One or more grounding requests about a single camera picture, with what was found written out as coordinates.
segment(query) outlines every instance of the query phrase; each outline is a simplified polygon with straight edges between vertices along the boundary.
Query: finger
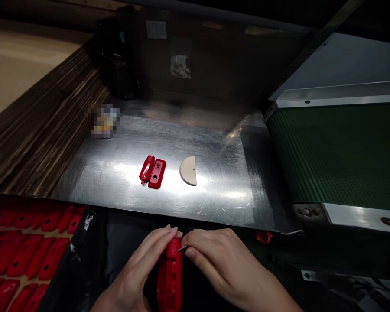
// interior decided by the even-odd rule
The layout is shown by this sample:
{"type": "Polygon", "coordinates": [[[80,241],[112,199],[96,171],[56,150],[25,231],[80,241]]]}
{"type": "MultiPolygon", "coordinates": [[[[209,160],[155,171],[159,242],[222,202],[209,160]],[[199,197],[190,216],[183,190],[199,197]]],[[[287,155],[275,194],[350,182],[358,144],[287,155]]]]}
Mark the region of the finger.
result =
{"type": "Polygon", "coordinates": [[[216,259],[216,243],[213,239],[205,237],[209,235],[205,232],[192,231],[184,236],[181,241],[181,246],[191,246],[206,256],[211,262],[216,259]]]}
{"type": "Polygon", "coordinates": [[[136,264],[138,263],[143,256],[146,254],[146,252],[150,249],[150,247],[163,235],[170,233],[172,229],[170,228],[170,225],[167,225],[164,228],[153,230],[149,233],[149,235],[146,236],[146,238],[143,240],[143,242],[140,244],[140,246],[136,249],[136,251],[132,254],[130,257],[129,262],[136,264]]]}
{"type": "Polygon", "coordinates": [[[148,249],[143,258],[135,266],[137,281],[146,281],[147,276],[153,270],[153,267],[165,251],[167,245],[175,238],[177,231],[177,227],[172,229],[172,231],[164,234],[148,249]]]}
{"type": "Polygon", "coordinates": [[[221,277],[220,273],[218,273],[211,261],[209,261],[206,256],[204,256],[194,247],[189,247],[186,250],[185,255],[199,268],[199,270],[209,280],[212,287],[219,293],[221,285],[226,282],[221,277]]]}

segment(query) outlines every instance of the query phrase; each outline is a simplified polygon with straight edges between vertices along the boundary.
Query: conveyor belt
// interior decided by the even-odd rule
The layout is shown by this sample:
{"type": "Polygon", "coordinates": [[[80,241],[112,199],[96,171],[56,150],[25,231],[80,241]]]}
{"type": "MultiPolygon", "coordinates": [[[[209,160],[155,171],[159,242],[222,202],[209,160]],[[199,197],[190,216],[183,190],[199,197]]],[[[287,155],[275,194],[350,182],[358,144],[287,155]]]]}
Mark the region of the conveyor belt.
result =
{"type": "Polygon", "coordinates": [[[295,203],[390,210],[390,103],[284,109],[267,125],[295,203]]]}

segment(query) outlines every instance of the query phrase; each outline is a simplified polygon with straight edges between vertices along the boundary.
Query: label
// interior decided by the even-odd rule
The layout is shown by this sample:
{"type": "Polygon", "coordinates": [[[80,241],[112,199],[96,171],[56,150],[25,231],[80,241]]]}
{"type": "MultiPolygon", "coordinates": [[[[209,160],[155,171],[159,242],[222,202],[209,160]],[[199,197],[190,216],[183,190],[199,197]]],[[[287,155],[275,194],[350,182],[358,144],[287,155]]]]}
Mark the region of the label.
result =
{"type": "Polygon", "coordinates": [[[149,39],[168,39],[166,35],[166,22],[146,21],[146,28],[149,39]]]}

